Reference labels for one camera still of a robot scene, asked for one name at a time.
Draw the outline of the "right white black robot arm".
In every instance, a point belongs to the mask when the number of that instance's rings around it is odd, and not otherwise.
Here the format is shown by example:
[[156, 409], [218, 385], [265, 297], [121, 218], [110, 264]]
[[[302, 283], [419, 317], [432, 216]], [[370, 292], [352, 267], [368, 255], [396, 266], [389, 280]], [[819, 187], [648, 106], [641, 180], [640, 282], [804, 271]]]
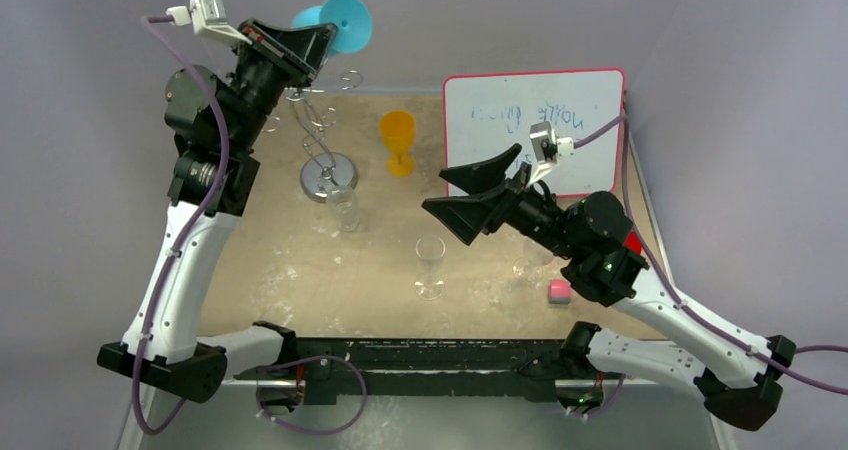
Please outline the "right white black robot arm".
[[660, 332], [664, 343], [637, 342], [589, 322], [572, 328], [561, 362], [576, 377], [592, 370], [629, 374], [679, 388], [717, 419], [756, 431], [776, 413], [795, 344], [731, 323], [672, 286], [646, 256], [626, 245], [633, 223], [611, 192], [561, 207], [544, 182], [522, 164], [507, 168], [520, 146], [473, 164], [443, 169], [460, 189], [422, 206], [465, 244], [510, 226], [564, 259], [561, 273], [583, 299], [628, 315]]

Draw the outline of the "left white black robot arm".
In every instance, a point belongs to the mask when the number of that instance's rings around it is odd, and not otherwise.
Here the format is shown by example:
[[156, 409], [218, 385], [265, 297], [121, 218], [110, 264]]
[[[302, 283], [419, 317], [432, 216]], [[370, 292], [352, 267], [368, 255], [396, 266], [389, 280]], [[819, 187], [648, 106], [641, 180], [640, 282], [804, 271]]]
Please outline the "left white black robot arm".
[[253, 146], [288, 89], [309, 87], [339, 33], [333, 23], [297, 29], [248, 19], [224, 77], [183, 63], [165, 86], [164, 120], [178, 152], [166, 227], [145, 297], [123, 337], [102, 345], [100, 367], [203, 403], [232, 373], [260, 366], [284, 379], [298, 352], [286, 331], [262, 322], [200, 340], [199, 317], [222, 250], [244, 214], [259, 171]]

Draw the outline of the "blue plastic wine glass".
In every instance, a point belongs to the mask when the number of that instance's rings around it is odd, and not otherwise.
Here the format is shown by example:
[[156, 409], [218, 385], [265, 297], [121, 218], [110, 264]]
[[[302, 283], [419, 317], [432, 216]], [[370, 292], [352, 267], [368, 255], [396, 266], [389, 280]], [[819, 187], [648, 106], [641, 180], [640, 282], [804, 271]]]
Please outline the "blue plastic wine glass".
[[329, 45], [328, 58], [363, 50], [373, 33], [371, 13], [361, 0], [326, 0], [321, 5], [301, 10], [291, 20], [292, 28], [319, 24], [333, 24], [337, 27]]

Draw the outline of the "clear champagne flute glass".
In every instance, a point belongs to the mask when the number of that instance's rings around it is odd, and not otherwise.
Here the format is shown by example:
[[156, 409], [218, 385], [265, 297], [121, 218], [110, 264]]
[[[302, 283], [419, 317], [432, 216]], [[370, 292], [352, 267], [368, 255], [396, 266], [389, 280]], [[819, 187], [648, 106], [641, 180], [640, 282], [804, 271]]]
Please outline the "clear champagne flute glass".
[[428, 301], [440, 298], [445, 288], [441, 273], [446, 253], [444, 241], [435, 235], [422, 236], [416, 242], [415, 252], [420, 266], [414, 282], [416, 294]]

